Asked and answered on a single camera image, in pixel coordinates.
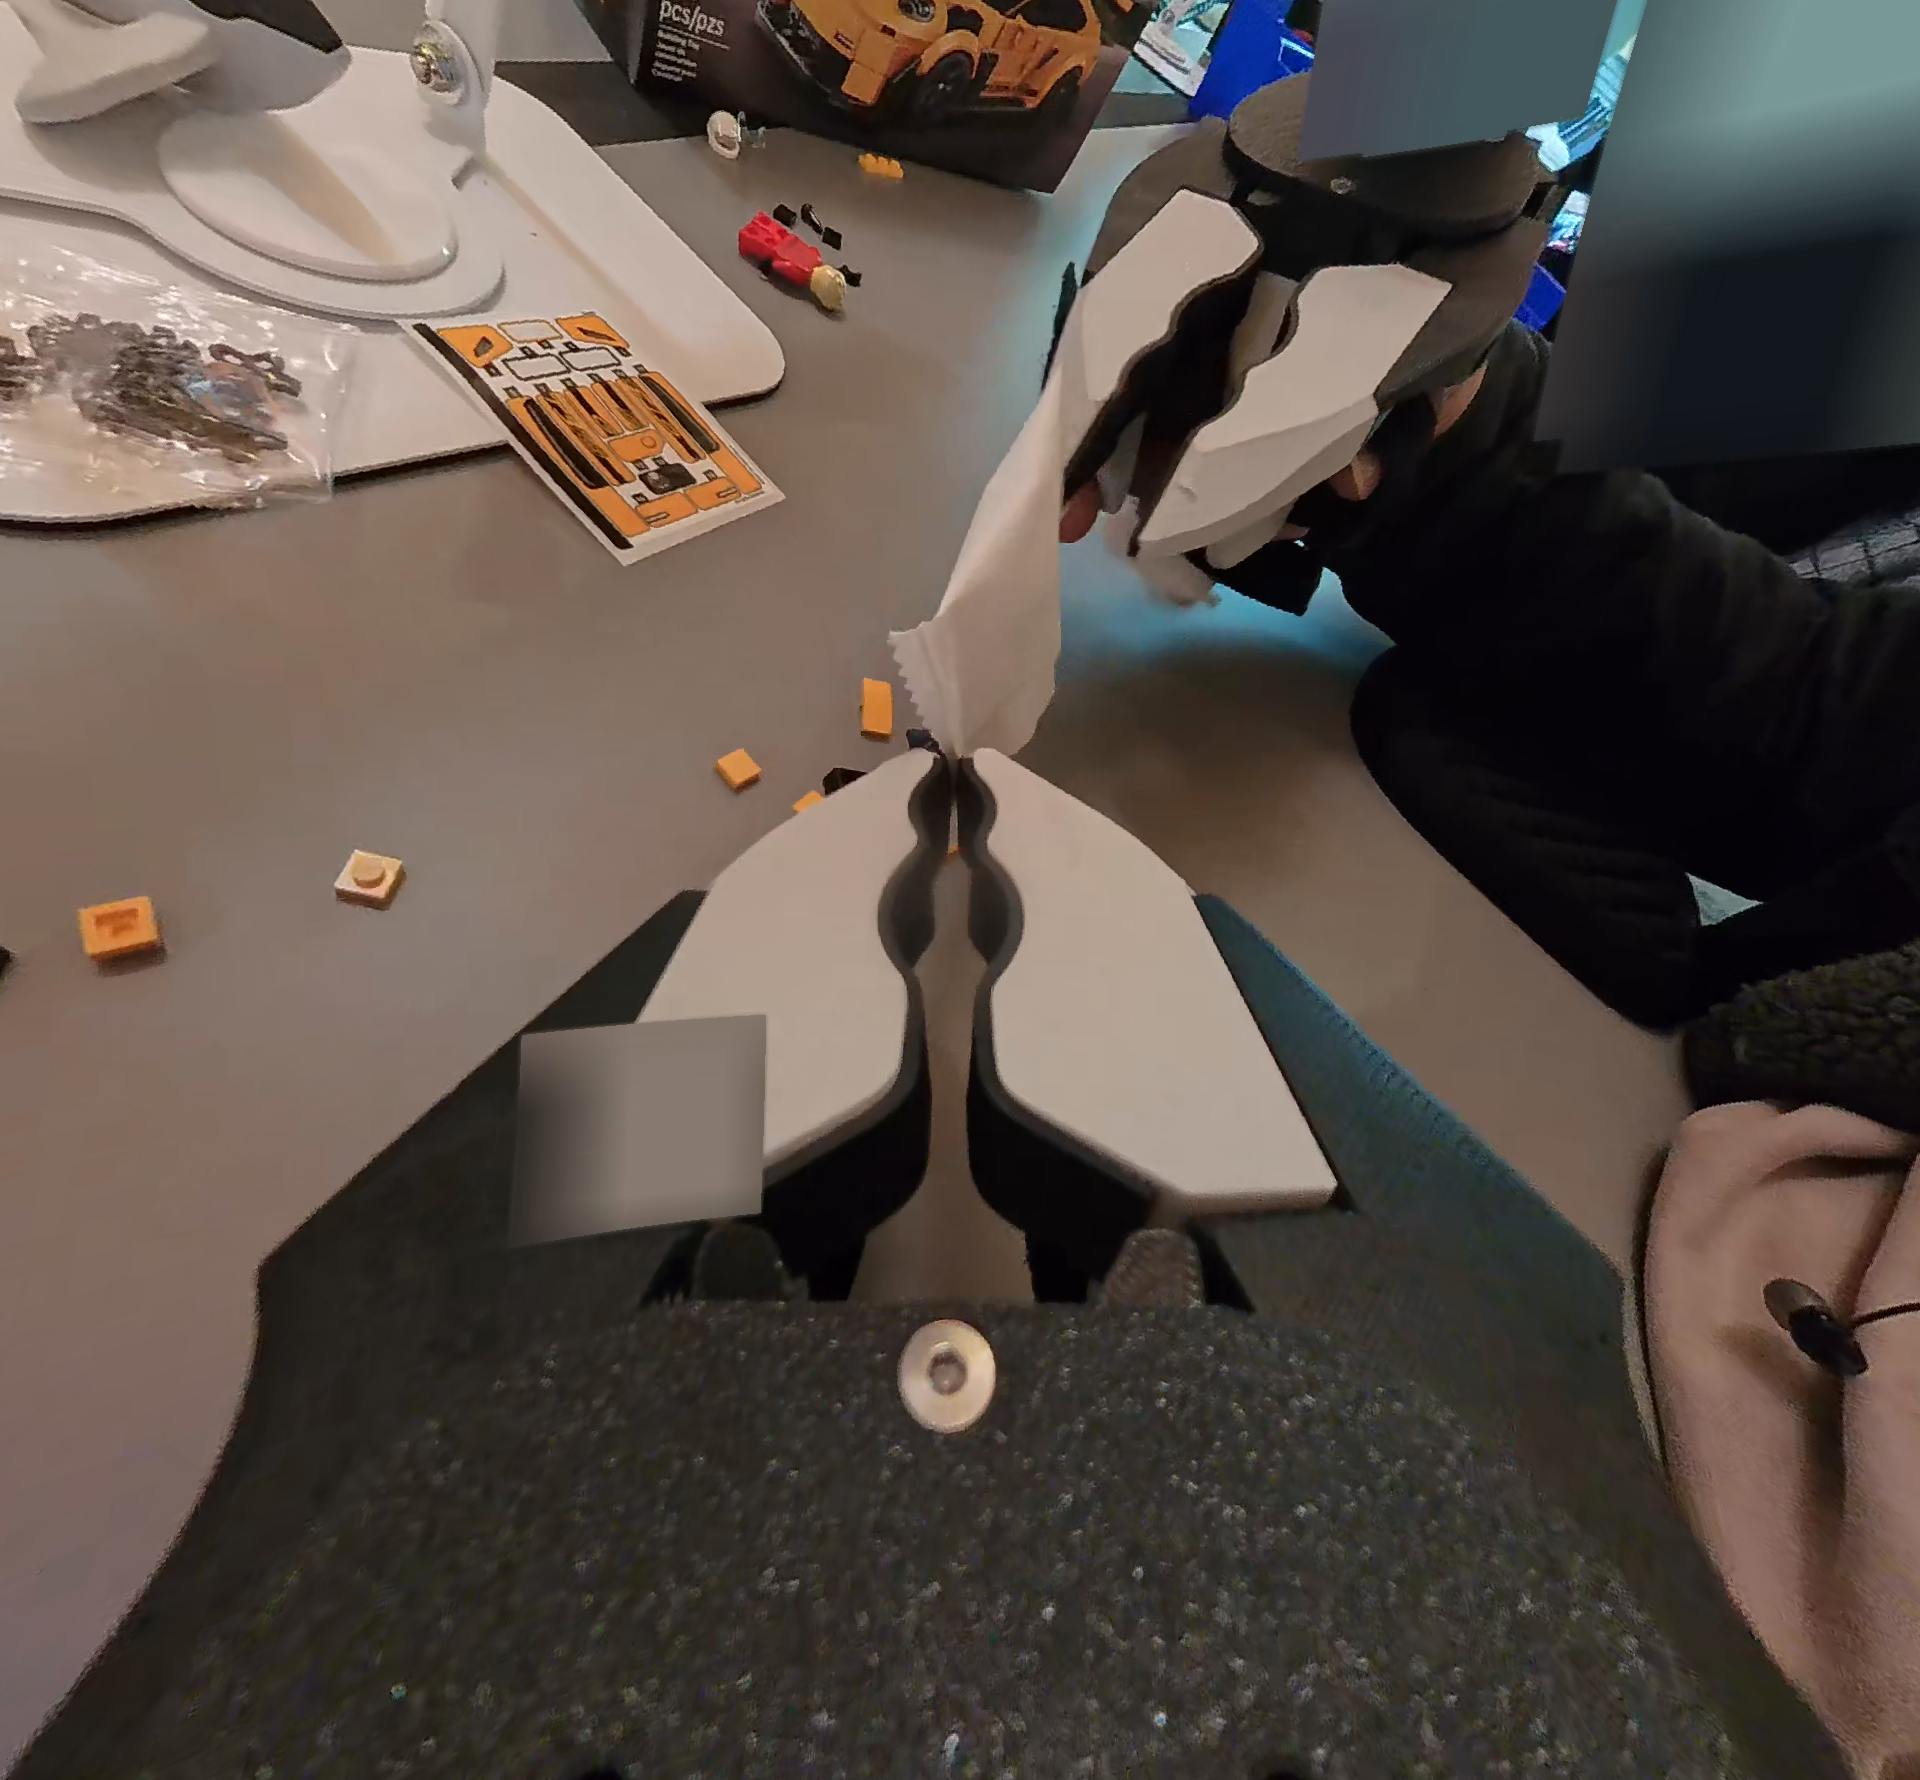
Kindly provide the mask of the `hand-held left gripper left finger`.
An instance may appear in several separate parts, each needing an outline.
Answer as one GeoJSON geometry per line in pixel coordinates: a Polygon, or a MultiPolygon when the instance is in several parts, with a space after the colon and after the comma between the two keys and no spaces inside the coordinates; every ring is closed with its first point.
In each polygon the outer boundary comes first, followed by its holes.
{"type": "Polygon", "coordinates": [[[907,751],[791,814],[708,887],[638,1026],[762,1022],[762,1176],[879,1122],[919,1066],[913,967],[948,845],[948,760],[907,751]]]}

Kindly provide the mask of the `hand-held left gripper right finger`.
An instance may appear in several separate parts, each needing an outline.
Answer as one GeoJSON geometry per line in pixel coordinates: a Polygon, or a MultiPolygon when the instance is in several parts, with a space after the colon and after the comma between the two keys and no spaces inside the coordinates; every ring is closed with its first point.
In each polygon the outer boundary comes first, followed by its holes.
{"type": "Polygon", "coordinates": [[[1172,1215],[1324,1210],[1337,1176],[1199,897],[1134,832],[998,751],[984,795],[989,1081],[1172,1215]]]}

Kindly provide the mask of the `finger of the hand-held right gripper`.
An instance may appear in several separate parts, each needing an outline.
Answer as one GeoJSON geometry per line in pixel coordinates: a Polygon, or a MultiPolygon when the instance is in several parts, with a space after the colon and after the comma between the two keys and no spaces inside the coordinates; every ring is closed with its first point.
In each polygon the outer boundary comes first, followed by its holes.
{"type": "Polygon", "coordinates": [[[1180,189],[1077,289],[1059,339],[1062,495],[1140,424],[1179,454],[1229,408],[1229,348],[1264,243],[1229,203],[1180,189]]]}
{"type": "Polygon", "coordinates": [[[1403,264],[1326,267],[1294,299],[1291,338],[1247,365],[1223,413],[1171,464],[1141,505],[1134,556],[1227,550],[1346,468],[1372,424],[1378,386],[1450,284],[1403,264]]]}

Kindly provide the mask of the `white paper bag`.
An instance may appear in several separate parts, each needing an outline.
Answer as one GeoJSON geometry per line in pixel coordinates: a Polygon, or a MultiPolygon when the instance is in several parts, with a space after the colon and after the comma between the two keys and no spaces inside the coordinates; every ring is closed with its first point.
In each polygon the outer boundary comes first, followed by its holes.
{"type": "Polygon", "coordinates": [[[1019,753],[1037,730],[1062,658],[1062,508],[1096,428],[1118,411],[1129,425],[1147,395],[1131,370],[1171,361],[1190,306],[1223,281],[1144,286],[1123,300],[1118,264],[1089,277],[1070,311],[1033,413],[985,482],[940,609],[892,634],[892,653],[920,726],[953,760],[1019,753]]]}

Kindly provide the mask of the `red lego minifigure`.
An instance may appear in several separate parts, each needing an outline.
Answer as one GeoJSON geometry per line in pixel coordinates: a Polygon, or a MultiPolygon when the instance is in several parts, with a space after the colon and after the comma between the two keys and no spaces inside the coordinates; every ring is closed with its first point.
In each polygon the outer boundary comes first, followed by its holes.
{"type": "Polygon", "coordinates": [[[852,294],[835,277],[835,261],[815,239],[806,239],[802,220],[789,230],[773,220],[770,211],[758,211],[736,230],[736,252],[769,281],[804,294],[827,315],[839,315],[852,294]]]}

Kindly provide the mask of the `blue plastic bin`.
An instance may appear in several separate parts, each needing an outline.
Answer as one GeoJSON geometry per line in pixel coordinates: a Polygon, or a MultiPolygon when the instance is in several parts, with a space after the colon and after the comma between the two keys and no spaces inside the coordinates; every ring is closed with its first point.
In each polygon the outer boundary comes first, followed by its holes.
{"type": "Polygon", "coordinates": [[[1315,0],[1233,0],[1190,99],[1197,116],[1224,116],[1251,94],[1310,71],[1315,0]]]}

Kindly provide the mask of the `orange black sticker sheet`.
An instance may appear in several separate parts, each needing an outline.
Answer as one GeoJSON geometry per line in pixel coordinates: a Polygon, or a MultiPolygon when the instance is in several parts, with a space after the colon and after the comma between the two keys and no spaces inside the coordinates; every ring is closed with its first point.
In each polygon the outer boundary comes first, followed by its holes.
{"type": "Polygon", "coordinates": [[[469,315],[399,332],[626,569],[787,502],[599,311],[469,315]]]}

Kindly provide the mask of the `black fleece garment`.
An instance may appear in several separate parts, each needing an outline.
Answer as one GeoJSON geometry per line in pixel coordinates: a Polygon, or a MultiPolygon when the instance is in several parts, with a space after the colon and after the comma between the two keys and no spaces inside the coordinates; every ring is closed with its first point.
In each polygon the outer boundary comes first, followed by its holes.
{"type": "Polygon", "coordinates": [[[1725,1102],[1843,1114],[1918,1131],[1918,944],[1766,979],[1681,1035],[1696,1110],[1725,1102]]]}

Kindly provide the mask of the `beige hoodie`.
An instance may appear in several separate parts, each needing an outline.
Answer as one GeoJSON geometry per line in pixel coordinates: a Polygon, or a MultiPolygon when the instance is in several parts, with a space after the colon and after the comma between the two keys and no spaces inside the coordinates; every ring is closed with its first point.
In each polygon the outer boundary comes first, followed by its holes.
{"type": "Polygon", "coordinates": [[[1860,1334],[1839,1380],[1764,1308],[1918,1301],[1915,1135],[1832,1105],[1729,1102],[1677,1135],[1650,1193],[1638,1311],[1669,1480],[1740,1616],[1853,1776],[1915,1776],[1918,1325],[1860,1334]]]}

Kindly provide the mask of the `clear bag of dark parts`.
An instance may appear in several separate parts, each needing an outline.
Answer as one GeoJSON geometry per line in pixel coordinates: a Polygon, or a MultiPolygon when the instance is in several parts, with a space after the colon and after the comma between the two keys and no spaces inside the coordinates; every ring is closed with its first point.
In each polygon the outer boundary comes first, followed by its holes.
{"type": "Polygon", "coordinates": [[[359,334],[40,249],[3,264],[3,524],[326,498],[359,334]]]}

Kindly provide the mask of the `white cradle with black edge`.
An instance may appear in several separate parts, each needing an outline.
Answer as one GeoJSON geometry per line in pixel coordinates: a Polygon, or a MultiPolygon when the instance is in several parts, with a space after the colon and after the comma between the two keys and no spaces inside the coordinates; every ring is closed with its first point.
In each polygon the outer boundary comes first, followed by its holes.
{"type": "Polygon", "coordinates": [[[333,88],[350,50],[315,0],[6,0],[40,63],[15,94],[37,127],[181,88],[219,115],[278,115],[333,88]]]}

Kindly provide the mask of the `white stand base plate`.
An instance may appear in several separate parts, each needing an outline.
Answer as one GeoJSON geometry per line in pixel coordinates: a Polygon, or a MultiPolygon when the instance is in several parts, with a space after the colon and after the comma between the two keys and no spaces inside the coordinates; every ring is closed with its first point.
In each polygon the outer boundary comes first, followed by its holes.
{"type": "MultiPolygon", "coordinates": [[[[335,479],[399,473],[505,442],[402,332],[479,315],[609,315],[686,395],[725,404],[784,373],[773,332],[556,111],[509,82],[485,108],[485,160],[457,180],[460,254],[435,277],[352,284],[258,258],[206,229],[158,171],[158,136],[198,106],[181,88],[72,125],[37,127],[15,94],[40,63],[6,2],[6,260],[40,249],[200,284],[359,334],[335,479]]],[[[355,47],[346,75],[416,99],[411,60],[355,47]]]]}

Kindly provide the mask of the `black drawstring toggle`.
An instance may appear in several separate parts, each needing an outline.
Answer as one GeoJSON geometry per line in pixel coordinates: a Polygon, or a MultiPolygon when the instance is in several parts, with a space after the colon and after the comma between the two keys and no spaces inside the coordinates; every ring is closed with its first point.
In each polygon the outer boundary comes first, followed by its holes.
{"type": "Polygon", "coordinates": [[[1918,1303],[1899,1303],[1843,1318],[1816,1286],[1796,1279],[1766,1283],[1762,1297],[1766,1312],[1797,1353],[1839,1380],[1860,1379],[1869,1371],[1860,1342],[1866,1328],[1918,1315],[1918,1303]]]}

